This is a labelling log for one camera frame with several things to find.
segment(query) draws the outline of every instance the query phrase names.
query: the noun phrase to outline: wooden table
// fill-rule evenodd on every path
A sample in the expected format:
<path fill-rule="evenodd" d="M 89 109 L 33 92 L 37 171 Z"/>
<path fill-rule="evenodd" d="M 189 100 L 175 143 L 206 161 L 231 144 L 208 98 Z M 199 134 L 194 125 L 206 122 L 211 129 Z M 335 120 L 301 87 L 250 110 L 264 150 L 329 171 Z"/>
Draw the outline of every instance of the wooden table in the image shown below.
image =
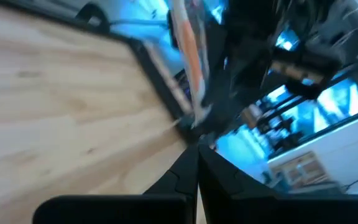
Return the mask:
<path fill-rule="evenodd" d="M 126 45 L 0 8 L 0 223 L 140 194 L 185 147 Z"/>

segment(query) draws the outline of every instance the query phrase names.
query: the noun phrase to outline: white wall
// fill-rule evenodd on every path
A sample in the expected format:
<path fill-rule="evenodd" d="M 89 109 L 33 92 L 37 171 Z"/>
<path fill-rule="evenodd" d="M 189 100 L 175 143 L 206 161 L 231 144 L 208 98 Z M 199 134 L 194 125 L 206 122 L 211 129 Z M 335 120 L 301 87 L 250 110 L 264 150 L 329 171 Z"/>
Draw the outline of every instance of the white wall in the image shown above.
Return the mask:
<path fill-rule="evenodd" d="M 333 180 L 342 185 L 358 179 L 358 120 L 269 161 L 270 166 L 282 164 L 313 151 Z M 358 192 L 355 184 L 349 193 Z"/>

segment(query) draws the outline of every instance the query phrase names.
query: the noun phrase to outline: wood grain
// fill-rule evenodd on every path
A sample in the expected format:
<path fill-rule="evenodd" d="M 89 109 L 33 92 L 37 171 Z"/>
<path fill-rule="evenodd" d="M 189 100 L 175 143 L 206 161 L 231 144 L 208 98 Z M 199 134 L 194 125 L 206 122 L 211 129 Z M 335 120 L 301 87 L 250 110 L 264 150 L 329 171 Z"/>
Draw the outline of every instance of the wood grain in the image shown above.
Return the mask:
<path fill-rule="evenodd" d="M 184 148 L 126 45 L 0 8 L 0 223 L 142 193 Z"/>

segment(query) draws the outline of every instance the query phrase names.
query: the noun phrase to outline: wooden surface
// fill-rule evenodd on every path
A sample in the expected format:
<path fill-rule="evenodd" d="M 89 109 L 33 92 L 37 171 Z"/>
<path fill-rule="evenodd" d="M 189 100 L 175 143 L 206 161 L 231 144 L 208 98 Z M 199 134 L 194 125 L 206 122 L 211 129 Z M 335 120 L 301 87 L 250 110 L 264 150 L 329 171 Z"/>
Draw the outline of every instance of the wooden surface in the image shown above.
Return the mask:
<path fill-rule="evenodd" d="M 0 223 L 61 194 L 139 194 L 185 148 L 123 44 L 0 8 Z"/>

